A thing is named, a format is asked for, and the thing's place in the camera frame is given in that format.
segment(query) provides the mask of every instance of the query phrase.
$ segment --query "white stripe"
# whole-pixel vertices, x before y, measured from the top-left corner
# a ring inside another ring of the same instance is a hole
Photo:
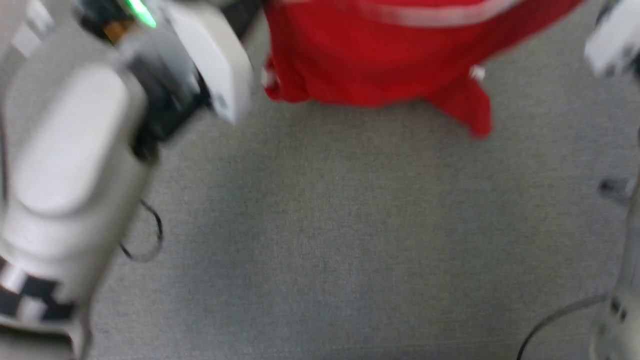
[[[31,0],[27,7],[27,18],[38,28],[41,33],[48,33],[55,25],[47,8],[37,0]]]
[[[13,37],[12,44],[25,58],[33,54],[42,42],[27,24],[22,24]]]
[[[39,321],[47,311],[47,306],[42,300],[24,297],[18,306],[17,317],[23,322]]]
[[[0,274],[0,285],[16,294],[22,291],[24,283],[27,281],[27,274],[20,268],[7,263]]]
[[[364,7],[378,13],[378,21],[413,28],[448,28],[466,26],[488,21],[524,0],[486,0],[481,4],[467,6],[395,6],[372,4],[361,0]]]

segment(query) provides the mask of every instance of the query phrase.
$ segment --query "red fabric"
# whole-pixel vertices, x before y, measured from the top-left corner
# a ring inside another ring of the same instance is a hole
[[[375,1],[442,6],[483,0]],[[273,3],[265,11],[271,30],[266,68],[278,81],[265,90],[276,101],[353,106],[422,98],[474,136],[486,136],[492,128],[490,99],[470,78],[470,68],[553,24],[582,1],[524,0],[489,20],[455,28],[385,24],[336,6],[335,0]]]

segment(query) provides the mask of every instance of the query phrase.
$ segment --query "black and white checkered marker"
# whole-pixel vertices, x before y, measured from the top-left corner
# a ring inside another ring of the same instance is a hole
[[[27,274],[0,257],[0,315],[29,322],[71,320],[76,305],[56,301],[60,283]]]

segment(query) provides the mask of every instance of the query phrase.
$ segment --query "black cable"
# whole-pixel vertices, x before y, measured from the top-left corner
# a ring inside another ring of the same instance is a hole
[[[127,257],[127,259],[131,261],[135,261],[137,263],[148,263],[149,261],[152,261],[153,259],[155,259],[156,256],[160,253],[160,250],[162,250],[162,245],[164,243],[164,229],[162,224],[162,218],[160,218],[160,215],[157,213],[157,211],[151,205],[147,204],[147,202],[145,202],[144,200],[140,200],[140,204],[142,204],[145,210],[151,213],[151,215],[153,215],[154,218],[156,219],[156,226],[157,226],[156,246],[154,246],[154,248],[148,253],[142,254],[142,255],[131,254],[131,252],[127,249],[127,247],[125,247],[124,244],[122,243],[120,243],[120,249],[124,253],[124,256]]]
[[[594,306],[601,302],[604,302],[605,300],[607,300],[607,297],[609,297],[609,294],[604,293],[604,294],[599,294],[592,297],[584,298],[582,300],[578,300],[574,303],[571,303],[563,307],[560,310],[557,310],[554,313],[551,313],[550,315],[542,319],[540,322],[536,324],[536,326],[533,327],[531,332],[527,335],[527,337],[522,342],[522,345],[520,346],[520,350],[518,351],[518,357],[516,358],[516,360],[522,360],[522,355],[524,354],[524,350],[527,348],[527,345],[529,344],[531,339],[537,333],[539,333],[542,329],[544,329],[546,326],[562,318],[563,316],[572,314],[576,311],[583,310],[583,309],[586,309],[587,307]]]

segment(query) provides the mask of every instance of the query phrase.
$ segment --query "white plastic casing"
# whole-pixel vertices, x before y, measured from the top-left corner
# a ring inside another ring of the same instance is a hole
[[[597,76],[628,69],[640,51],[640,0],[620,0],[589,37],[585,57]]]
[[[640,297],[625,287],[616,287],[612,298],[619,308],[613,309],[612,299],[596,312],[589,357],[591,360],[640,359]]]
[[[68,320],[45,322],[45,304],[24,297],[15,317],[0,314],[0,325],[69,335],[84,359],[93,296],[153,165],[131,151],[146,103],[133,75],[92,65],[45,112],[10,178],[0,286],[21,294],[26,277],[55,282],[52,299],[76,310]]]
[[[250,110],[253,68],[224,15],[206,3],[169,3],[167,16],[203,77],[216,113],[236,124]]]

